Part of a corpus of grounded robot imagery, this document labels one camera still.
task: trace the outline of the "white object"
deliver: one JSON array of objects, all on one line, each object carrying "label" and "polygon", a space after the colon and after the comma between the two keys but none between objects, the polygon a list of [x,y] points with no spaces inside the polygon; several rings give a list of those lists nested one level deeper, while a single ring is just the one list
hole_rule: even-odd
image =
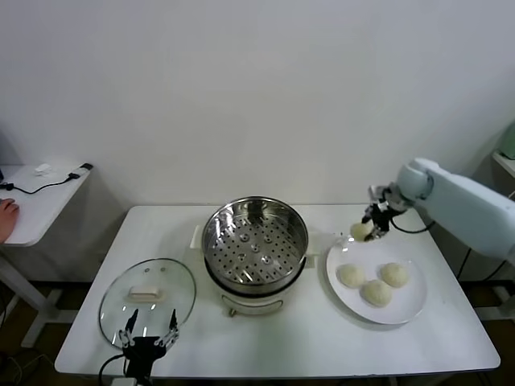
[{"label": "white object", "polygon": [[[26,191],[34,191],[42,185],[65,180],[75,166],[55,168],[51,178],[35,176],[32,173],[33,166],[0,166],[0,169],[4,174],[4,183],[13,183]],[[84,175],[57,187],[48,187],[35,195],[21,191],[0,191],[0,199],[15,199],[20,206],[18,222],[5,245],[30,247],[40,241],[87,177]]]},{"label": "white object", "polygon": [[[390,237],[392,235],[393,233],[384,239],[368,243],[349,242],[345,252],[341,245],[335,245],[331,248],[326,261],[328,280],[336,296],[348,308],[363,318],[382,324],[409,322],[422,311],[427,298],[426,279],[421,269],[411,260],[412,256],[417,256],[416,253],[414,252],[412,256],[400,253],[401,246],[396,245],[399,241],[395,240],[397,237]],[[359,290],[345,288],[340,284],[336,276],[336,269],[340,265],[359,264],[365,270],[367,279],[378,279],[380,278],[380,268],[392,261],[403,264],[408,269],[411,280],[403,288],[396,289],[393,292],[392,301],[385,308],[376,308],[369,305],[361,297]],[[433,280],[435,282],[432,284],[437,285],[438,279],[435,278]]]},{"label": "white object", "polygon": [[416,158],[402,167],[397,185],[403,197],[464,244],[486,257],[515,265],[515,203],[438,163]]},{"label": "white object", "polygon": [[163,292],[156,285],[134,285],[127,296],[132,302],[161,302]]},{"label": "white object", "polygon": [[220,288],[215,282],[212,283],[212,288],[219,294],[228,316],[232,317],[237,314],[255,316],[281,310],[285,303],[290,301],[291,294],[294,293],[292,289],[295,287],[295,284],[293,283],[281,292],[264,298],[237,296]]},{"label": "white object", "polygon": [[42,163],[38,167],[34,169],[34,174],[41,176],[41,175],[49,175],[52,172],[52,167],[48,165],[47,163]]},{"label": "white object", "polygon": [[[315,259],[316,269],[303,271],[280,311],[230,318],[222,312],[224,305],[213,290],[200,251],[188,247],[195,226],[216,208],[130,210],[61,347],[57,371],[95,376],[109,357],[120,353],[101,336],[98,306],[121,272],[154,257],[181,260],[197,284],[192,314],[174,347],[155,362],[152,374],[156,377],[337,378],[461,372],[499,365],[495,347],[429,233],[391,232],[385,238],[397,256],[416,257],[427,279],[424,311],[406,325],[392,328],[357,317],[323,279],[323,258]],[[333,234],[348,230],[365,205],[294,208],[310,230],[326,235],[328,247],[336,241]],[[423,222],[410,211],[398,225],[418,229]],[[114,362],[105,374],[121,376],[122,367],[122,360]]]},{"label": "white object", "polygon": [[338,278],[349,288],[361,287],[365,282],[365,271],[355,264],[344,264],[338,267]]},{"label": "white object", "polygon": [[365,301],[377,307],[386,307],[392,301],[392,289],[382,280],[369,281],[360,293]]},{"label": "white object", "polygon": [[401,288],[410,279],[408,270],[401,264],[388,263],[381,267],[381,279],[388,285],[395,288]]},{"label": "white object", "polygon": [[[42,184],[62,181],[68,175],[65,170],[72,170],[72,167],[62,169],[59,173],[52,175],[51,179],[42,179],[34,176],[32,173],[33,166],[0,167],[5,182],[14,183],[29,191],[37,189]],[[43,189],[35,195],[26,195],[19,191],[0,191],[0,199],[13,198],[20,206],[18,222],[5,245],[30,246],[41,240],[86,178],[87,175],[56,188]],[[0,252],[2,252],[0,253],[0,280],[39,312],[22,341],[22,347],[33,347],[39,333],[46,324],[71,323],[77,311],[58,310],[55,304],[62,291],[53,290],[45,298],[4,258],[4,251]]]}]

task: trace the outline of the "white table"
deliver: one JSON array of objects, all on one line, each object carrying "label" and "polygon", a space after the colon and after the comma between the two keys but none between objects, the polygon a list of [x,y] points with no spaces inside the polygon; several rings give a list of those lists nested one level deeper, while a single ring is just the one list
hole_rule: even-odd
[{"label": "white table", "polygon": [[[33,191],[43,185],[65,180],[68,173],[78,166],[54,168],[53,172],[45,176],[36,176],[34,174],[35,166],[0,166],[0,169],[4,174],[4,183],[14,183],[15,186],[26,191]],[[27,195],[16,190],[1,190],[0,199],[15,199],[20,206],[18,222],[5,245],[28,247],[40,241],[88,175],[89,173],[64,185],[48,187],[35,195]],[[4,258],[5,254],[5,249],[2,249],[0,280],[15,293],[5,312],[8,315],[16,306],[19,298],[39,312],[22,341],[22,347],[33,347],[45,324],[71,323],[76,316],[76,311],[57,310],[55,304],[62,291],[54,289],[48,298],[45,298]]]},{"label": "white table", "polygon": [[512,177],[515,177],[515,159],[506,158],[497,151],[492,154],[492,157],[499,165],[510,173]]},{"label": "white table", "polygon": [[[320,237],[312,250],[327,246],[333,233],[360,219],[363,205],[295,207],[310,232]],[[402,326],[367,322],[340,304],[323,280],[325,257],[305,269],[291,300],[275,314],[229,318],[205,271],[201,252],[189,244],[197,224],[215,207],[134,207],[123,223],[84,300],[56,360],[59,372],[96,375],[120,351],[101,336],[98,307],[111,282],[131,265],[151,258],[185,263],[196,279],[197,298],[176,345],[154,364],[163,378],[303,378],[461,372],[495,368],[500,359],[480,320],[429,233],[392,231],[398,252],[414,258],[426,274],[424,310]],[[399,226],[419,229],[415,211]],[[120,376],[122,360],[106,375]]]}]

